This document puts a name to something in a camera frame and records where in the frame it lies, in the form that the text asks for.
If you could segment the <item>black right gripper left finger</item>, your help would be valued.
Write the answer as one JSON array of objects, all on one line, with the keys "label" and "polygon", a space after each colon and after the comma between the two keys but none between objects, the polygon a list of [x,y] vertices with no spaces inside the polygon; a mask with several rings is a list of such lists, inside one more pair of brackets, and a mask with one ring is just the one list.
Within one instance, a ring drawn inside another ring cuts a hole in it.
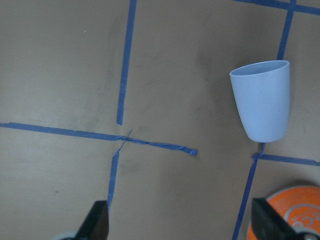
[{"label": "black right gripper left finger", "polygon": [[107,200],[95,201],[76,233],[77,240],[106,240],[109,235]]}]

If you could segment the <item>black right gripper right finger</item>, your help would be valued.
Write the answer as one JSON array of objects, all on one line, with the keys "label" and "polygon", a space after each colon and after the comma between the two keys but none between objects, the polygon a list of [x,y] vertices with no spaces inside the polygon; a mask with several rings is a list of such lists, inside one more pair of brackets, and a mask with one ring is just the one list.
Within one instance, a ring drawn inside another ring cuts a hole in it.
[{"label": "black right gripper right finger", "polygon": [[251,228],[257,240],[299,240],[297,233],[264,198],[254,198]]}]

